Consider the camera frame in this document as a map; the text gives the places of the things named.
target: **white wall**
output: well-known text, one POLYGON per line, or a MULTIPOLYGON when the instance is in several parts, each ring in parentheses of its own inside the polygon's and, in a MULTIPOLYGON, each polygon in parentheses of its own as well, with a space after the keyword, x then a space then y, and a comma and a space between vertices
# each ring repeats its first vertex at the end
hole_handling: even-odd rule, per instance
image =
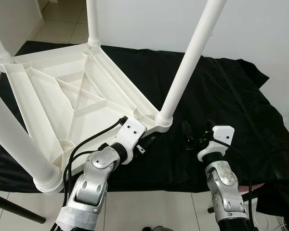
POLYGON ((35 0, 0 0, 0 39, 11 55, 16 54, 40 20, 35 0))
MULTIPOLYGON (((185 51, 206 0, 99 0, 104 45, 185 51)), ((270 80, 261 88, 289 117, 289 0, 228 0, 205 56, 245 59, 270 80)))

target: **black cable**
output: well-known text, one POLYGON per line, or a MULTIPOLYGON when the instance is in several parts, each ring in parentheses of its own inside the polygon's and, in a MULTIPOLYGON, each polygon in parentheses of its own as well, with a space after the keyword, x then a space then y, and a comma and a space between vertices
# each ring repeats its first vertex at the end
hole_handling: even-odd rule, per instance
POLYGON ((83 146, 84 144, 86 144, 86 143, 88 143, 89 141, 95 139, 96 137, 98 137, 98 136, 100 136, 100 135, 102 135, 102 134, 110 131, 111 129, 115 128, 117 125, 119 125, 119 124, 124 124, 127 119, 128 119, 128 118, 127 118, 126 116, 123 117, 123 118, 120 118, 114 125, 112 125, 112 126, 106 128, 105 130, 100 131, 99 133, 97 133, 97 134, 89 137, 88 139, 84 140, 83 142, 81 142, 80 144, 78 144, 78 145, 74 148, 74 150, 72 151, 72 153, 71 153, 71 155, 70 155, 70 157, 69 157, 69 161, 68 161, 68 162, 69 162, 69 165, 68 165, 68 179, 69 179, 68 193, 69 193, 69 195, 72 193, 72 184, 70 183, 70 182, 71 182, 70 179, 72 179, 72 166, 71 166, 70 163, 72 162, 72 159, 73 159, 76 151, 77 151, 81 146, 83 146))
POLYGON ((54 223, 53 226, 52 226, 52 228, 50 229, 50 231, 54 231, 54 229, 55 229, 56 227, 57 227, 57 224, 54 223))
MULTIPOLYGON (((84 154, 90 154, 90 153, 93 153, 95 151, 85 151, 85 152, 82 152, 82 153, 79 153, 77 154, 76 156, 73 157, 72 159, 72 162, 74 160, 76 160, 79 156, 81 155, 84 155, 84 154)), ((63 186, 64 186, 64 200, 63 200, 63 205, 62 207, 66 206, 66 203, 67 203, 67 181, 66 181, 66 174, 67 174, 67 171, 68 171, 68 168, 69 168, 69 165, 71 165, 70 163, 67 164, 66 168, 64 169, 64 172, 63 172, 63 186)))
MULTIPOLYGON (((85 154, 90 154, 90 153, 93 153, 95 151, 85 151, 85 152, 82 152, 82 153, 79 153, 77 154, 76 156, 74 156, 74 158, 72 159, 72 162, 74 160, 76 160, 78 157, 80 157, 81 155, 85 155, 85 154)), ((63 204, 62 204, 62 207, 66 206, 66 203, 67 203, 67 185, 66 185, 66 173, 67 173, 67 170, 68 170, 68 165, 69 163, 67 164, 67 166, 65 167, 64 169, 64 172, 63 172, 63 187, 64 187, 64 199, 63 199, 63 204)), ((50 229, 50 231, 54 231, 54 229, 57 227, 57 224, 54 223, 52 228, 50 229)))
MULTIPOLYGON (((72 193, 72 162, 78 158, 79 156, 81 155, 84 155, 84 154, 89 154, 89 153, 93 153, 95 151, 85 151, 85 152, 82 152, 82 153, 79 153, 77 154, 75 157, 75 153, 76 151, 81 147, 83 146, 84 144, 86 144, 87 142, 99 137, 100 135, 103 135, 104 133, 110 131, 111 129, 115 128, 117 125, 121 124, 123 125, 126 120, 128 118, 126 116, 120 118, 115 124, 113 124, 112 126, 104 129, 103 131, 100 131, 99 133, 87 138, 86 140, 84 140, 83 142, 81 142, 80 144, 78 144, 74 150, 72 151, 70 157, 69 157, 69 160, 68 160, 68 164, 66 165, 65 169, 64 169, 64 172, 63 172, 63 187, 64 187, 64 199, 63 199, 63 206, 66 206, 66 203, 67 203, 67 193, 70 195, 72 193), (67 190, 67 182, 66 182, 66 175, 68 173, 68 190, 67 190)), ((52 226, 51 230, 50 231, 54 231, 54 229, 57 227, 57 224, 54 223, 54 225, 52 226)))
POLYGON ((252 195, 251 195, 251 192, 252 192, 252 176, 251 176, 251 169, 250 169, 250 165, 247 161, 247 159, 245 158, 245 156, 243 156, 243 154, 238 150, 236 149, 235 147, 227 144, 227 143, 224 143, 222 141, 219 141, 217 139, 214 139, 212 138, 211 141, 214 141, 216 143, 219 143, 223 146, 226 146, 227 148, 230 148, 231 150, 233 150, 234 152, 236 152, 242 159, 243 161, 246 163, 246 166, 247 166, 247 173, 248 173, 248 178, 249 178, 249 217, 250 217, 250 225, 251 225, 251 228, 253 230, 255 230, 255 225, 254 225, 254 221, 253 221, 253 218, 252 218, 252 207, 251 207, 251 200, 252 200, 252 195))

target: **black cloth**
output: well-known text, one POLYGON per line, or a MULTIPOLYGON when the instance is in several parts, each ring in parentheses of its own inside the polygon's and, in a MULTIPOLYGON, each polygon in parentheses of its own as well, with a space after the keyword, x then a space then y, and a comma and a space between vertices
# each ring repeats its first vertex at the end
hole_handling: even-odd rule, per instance
MULTIPOLYGON (((71 44, 28 41, 18 55, 44 51, 71 44)), ((161 109, 183 53, 134 50, 103 46, 103 50, 134 85, 161 109)), ((206 131, 207 119, 235 128, 232 145, 252 166, 253 184, 266 183, 275 199, 288 208, 289 216, 289 133, 282 116, 259 91, 268 77, 244 60, 201 57, 174 113, 173 125, 166 133, 154 133, 140 141, 146 146, 156 137, 144 155, 121 165, 109 178, 109 191, 167 190, 207 191, 204 164, 197 160, 200 147, 188 150, 183 123, 189 124, 195 141, 206 131)), ((22 117, 5 74, 0 76, 0 96, 16 118, 22 117)), ((225 159, 241 185, 247 185, 246 164, 228 150, 225 159)), ((38 192, 32 178, 0 147, 0 190, 38 192)), ((259 211, 280 215, 278 206, 263 196, 259 211)))

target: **black table leg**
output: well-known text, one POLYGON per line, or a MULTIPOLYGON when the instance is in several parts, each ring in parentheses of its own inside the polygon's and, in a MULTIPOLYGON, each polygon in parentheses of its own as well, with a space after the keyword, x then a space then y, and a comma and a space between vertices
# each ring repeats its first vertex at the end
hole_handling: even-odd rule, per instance
POLYGON ((2 197, 0 197, 0 208, 9 211, 11 213, 17 214, 19 216, 22 216, 24 218, 30 219, 32 221, 38 222, 40 224, 43 224, 46 221, 46 218, 37 215, 25 208, 22 208, 21 206, 16 205, 2 197))

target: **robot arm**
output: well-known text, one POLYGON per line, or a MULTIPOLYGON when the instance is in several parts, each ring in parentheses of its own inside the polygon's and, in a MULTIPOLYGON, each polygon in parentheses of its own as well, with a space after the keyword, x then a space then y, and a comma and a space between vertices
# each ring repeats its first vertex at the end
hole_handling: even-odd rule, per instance
MULTIPOLYGON (((234 134, 231 126, 214 126, 212 132, 206 132, 206 139, 214 138, 228 145, 234 134)), ((207 185, 211 191, 212 204, 220 230, 251 231, 248 215, 244 211, 244 202, 238 191, 238 180, 227 161, 223 160, 227 147, 209 141, 208 146, 198 153, 199 161, 207 167, 207 185)))
POLYGON ((146 132, 146 127, 129 118, 110 146, 91 153, 77 179, 66 206, 61 208, 56 223, 63 231, 93 231, 107 192, 107 179, 120 164, 133 159, 133 149, 146 132))

